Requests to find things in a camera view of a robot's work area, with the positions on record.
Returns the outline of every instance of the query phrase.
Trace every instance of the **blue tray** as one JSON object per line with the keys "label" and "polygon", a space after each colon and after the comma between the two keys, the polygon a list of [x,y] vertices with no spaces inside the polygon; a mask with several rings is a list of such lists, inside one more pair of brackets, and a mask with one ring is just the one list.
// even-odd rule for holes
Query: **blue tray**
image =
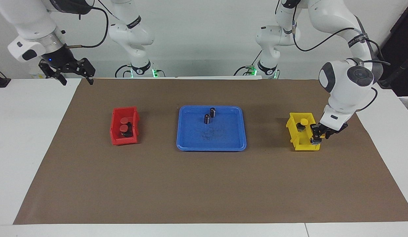
{"label": "blue tray", "polygon": [[[204,123],[216,108],[216,117]],[[236,106],[187,105],[180,108],[177,147],[184,151],[242,151],[246,149],[243,113]]]}

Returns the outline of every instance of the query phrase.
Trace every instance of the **brown mat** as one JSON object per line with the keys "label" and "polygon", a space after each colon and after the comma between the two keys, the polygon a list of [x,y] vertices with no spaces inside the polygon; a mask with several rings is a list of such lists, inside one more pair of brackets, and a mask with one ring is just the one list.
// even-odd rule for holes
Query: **brown mat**
{"label": "brown mat", "polygon": [[[408,221],[357,116],[321,151],[293,151],[289,112],[319,120],[328,96],[317,81],[83,80],[14,224]],[[132,105],[141,144],[112,146],[112,110]],[[183,105],[241,107],[248,148],[179,151]]]}

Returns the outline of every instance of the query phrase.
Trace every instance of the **white wall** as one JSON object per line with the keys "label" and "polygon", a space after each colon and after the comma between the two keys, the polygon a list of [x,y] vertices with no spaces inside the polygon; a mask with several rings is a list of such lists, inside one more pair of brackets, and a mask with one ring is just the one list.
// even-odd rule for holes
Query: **white wall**
{"label": "white wall", "polygon": [[[156,33],[156,41],[147,47],[150,59],[167,76],[231,75],[252,63],[260,51],[255,34],[261,26],[276,24],[276,0],[136,0],[142,20]],[[103,0],[110,10],[109,0]],[[345,0],[362,21],[369,37],[379,44],[408,6],[408,0]],[[92,11],[78,20],[77,15],[52,13],[68,44],[93,45],[104,33],[102,12]],[[117,20],[110,16],[111,23]],[[328,35],[315,30],[307,11],[299,18],[302,31],[300,47],[309,48]],[[19,63],[7,51],[16,37],[14,28],[0,15],[0,69],[13,78],[29,77],[29,63]],[[279,63],[282,78],[316,78],[326,61],[351,56],[347,43],[334,37],[320,48],[303,53],[294,46],[281,47]],[[73,49],[77,59],[87,57],[96,76],[113,77],[115,70],[129,63],[124,50],[110,38],[94,49]]]}

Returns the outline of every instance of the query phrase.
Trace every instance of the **red lid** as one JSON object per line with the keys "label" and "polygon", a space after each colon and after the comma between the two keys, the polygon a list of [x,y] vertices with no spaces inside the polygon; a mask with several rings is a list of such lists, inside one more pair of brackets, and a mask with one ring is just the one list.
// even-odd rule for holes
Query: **red lid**
{"label": "red lid", "polygon": [[121,118],[121,124],[127,124],[129,122],[128,118]]}
{"label": "red lid", "polygon": [[121,132],[127,132],[127,131],[128,131],[128,126],[127,126],[126,124],[124,124],[124,125],[122,125],[122,126],[119,127],[119,130],[120,130]]}

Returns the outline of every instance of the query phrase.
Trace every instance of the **yellow plastic bin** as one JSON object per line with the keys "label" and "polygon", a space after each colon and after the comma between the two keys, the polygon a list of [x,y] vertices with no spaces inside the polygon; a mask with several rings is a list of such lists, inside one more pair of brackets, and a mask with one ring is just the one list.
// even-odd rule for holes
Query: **yellow plastic bin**
{"label": "yellow plastic bin", "polygon": [[[297,130],[297,123],[303,123],[305,129],[303,132]],[[290,132],[291,140],[295,150],[319,150],[321,145],[312,145],[310,142],[313,136],[312,130],[310,128],[311,124],[316,124],[315,118],[312,113],[290,113],[290,118],[287,122],[286,127]]]}

